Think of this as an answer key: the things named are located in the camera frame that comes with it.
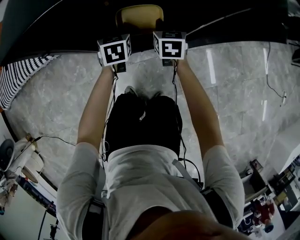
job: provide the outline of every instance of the white t-shirt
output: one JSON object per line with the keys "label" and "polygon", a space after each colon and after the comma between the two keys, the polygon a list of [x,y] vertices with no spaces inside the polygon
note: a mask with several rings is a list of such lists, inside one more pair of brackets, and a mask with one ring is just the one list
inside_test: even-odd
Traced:
{"label": "white t-shirt", "polygon": [[[215,219],[202,194],[181,176],[172,161],[172,150],[155,145],[138,145],[114,151],[106,172],[109,239],[124,240],[139,216],[155,206],[171,211],[197,210]],[[57,217],[72,240],[82,239],[88,205],[96,189],[94,166],[98,151],[88,143],[76,146],[73,162],[58,189]],[[237,227],[243,216],[244,188],[223,146],[204,156],[206,186],[223,196]]]}

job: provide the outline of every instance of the striped mat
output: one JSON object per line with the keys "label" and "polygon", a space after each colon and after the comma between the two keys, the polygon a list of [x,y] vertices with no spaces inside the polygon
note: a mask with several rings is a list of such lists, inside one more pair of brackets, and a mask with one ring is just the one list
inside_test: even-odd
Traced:
{"label": "striped mat", "polygon": [[0,73],[0,106],[8,110],[22,86],[41,68],[59,57],[44,56],[10,63]]}

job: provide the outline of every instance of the backpack strap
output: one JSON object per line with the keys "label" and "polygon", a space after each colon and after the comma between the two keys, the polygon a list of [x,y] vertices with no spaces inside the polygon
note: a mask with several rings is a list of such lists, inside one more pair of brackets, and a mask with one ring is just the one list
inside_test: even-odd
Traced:
{"label": "backpack strap", "polygon": [[94,198],[90,200],[82,226],[82,239],[90,239],[91,236],[102,236],[102,240],[108,240],[109,224],[105,197],[102,198],[102,190],[105,185],[105,171],[97,161],[94,170],[94,179],[98,179]]}
{"label": "backpack strap", "polygon": [[204,196],[212,212],[214,213],[217,221],[222,225],[233,228],[233,220],[230,216],[229,210],[227,209],[225,203],[223,202],[219,194],[217,194],[214,189],[210,188],[207,188],[202,191],[202,188],[192,179],[192,177],[188,174],[184,166],[178,160],[174,159],[172,164],[182,174],[183,178],[185,178],[191,184],[193,184],[196,187],[196,189]]}
{"label": "backpack strap", "polygon": [[227,227],[233,228],[233,220],[230,216],[222,198],[213,188],[207,188],[201,192],[211,210],[213,211],[217,221]]}

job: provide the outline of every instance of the person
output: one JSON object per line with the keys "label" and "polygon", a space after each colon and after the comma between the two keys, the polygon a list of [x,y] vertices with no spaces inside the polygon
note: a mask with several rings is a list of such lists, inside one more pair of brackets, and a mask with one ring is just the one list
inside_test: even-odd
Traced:
{"label": "person", "polygon": [[266,201],[264,205],[259,200],[255,200],[255,212],[253,222],[256,227],[262,225],[265,226],[264,231],[270,233],[274,229],[274,225],[271,222],[275,213],[274,203]]}
{"label": "person", "polygon": [[[224,147],[218,116],[187,60],[177,61],[177,74],[199,140],[205,185],[221,197],[219,210],[229,213],[236,229],[245,194]],[[72,240],[91,235],[85,220],[97,187],[95,166],[112,85],[112,68],[103,67],[79,123],[73,162],[58,189],[57,217]],[[181,130],[180,112],[171,98],[156,94],[145,102],[132,87],[117,97],[105,135],[108,164],[103,201],[109,239],[247,239],[217,222],[214,198],[207,201],[190,181],[179,177],[172,162],[179,157]],[[96,230],[94,235],[102,229],[100,221],[96,225],[91,230]]]}

